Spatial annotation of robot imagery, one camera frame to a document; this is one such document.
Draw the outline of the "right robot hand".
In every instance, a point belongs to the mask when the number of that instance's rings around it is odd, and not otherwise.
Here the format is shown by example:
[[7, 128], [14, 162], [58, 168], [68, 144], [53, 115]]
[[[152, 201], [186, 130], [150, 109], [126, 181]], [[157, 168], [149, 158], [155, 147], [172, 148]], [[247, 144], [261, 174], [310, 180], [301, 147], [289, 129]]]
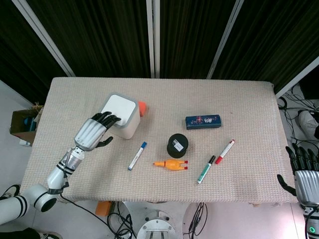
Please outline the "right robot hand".
[[297, 146], [286, 147], [294, 177], [294, 187], [289, 186], [282, 175], [277, 175], [281, 187], [295, 196], [304, 207], [319, 206], [319, 155], [310, 148]]

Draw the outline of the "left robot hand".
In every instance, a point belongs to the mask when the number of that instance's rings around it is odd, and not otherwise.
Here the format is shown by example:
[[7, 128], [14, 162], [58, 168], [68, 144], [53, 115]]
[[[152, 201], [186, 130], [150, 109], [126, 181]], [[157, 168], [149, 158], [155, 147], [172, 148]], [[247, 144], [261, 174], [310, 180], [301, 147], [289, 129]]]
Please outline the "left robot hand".
[[74, 137], [75, 146], [83, 151], [92, 151], [108, 145], [113, 137], [101, 141], [103, 135], [121, 118], [111, 112], [96, 113], [87, 119]]

